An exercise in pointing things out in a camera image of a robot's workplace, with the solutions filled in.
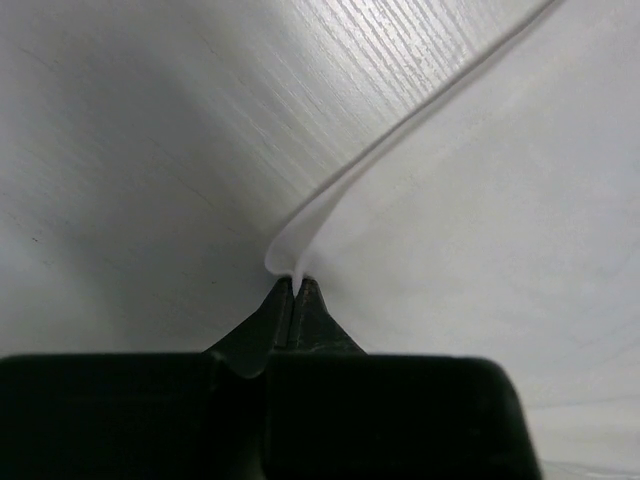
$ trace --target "white paper sheet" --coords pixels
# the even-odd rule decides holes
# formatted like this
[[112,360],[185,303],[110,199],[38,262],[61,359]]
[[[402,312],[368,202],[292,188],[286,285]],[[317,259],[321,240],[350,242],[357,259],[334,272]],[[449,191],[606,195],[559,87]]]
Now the white paper sheet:
[[369,351],[502,364],[555,476],[640,473],[639,26],[632,1],[563,2],[266,259]]

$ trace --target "white wooden surface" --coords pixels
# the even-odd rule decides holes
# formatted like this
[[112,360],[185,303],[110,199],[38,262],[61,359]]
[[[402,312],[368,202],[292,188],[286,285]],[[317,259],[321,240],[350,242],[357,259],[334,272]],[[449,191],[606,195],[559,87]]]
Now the white wooden surface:
[[0,353],[207,347],[284,220],[536,5],[0,0]]

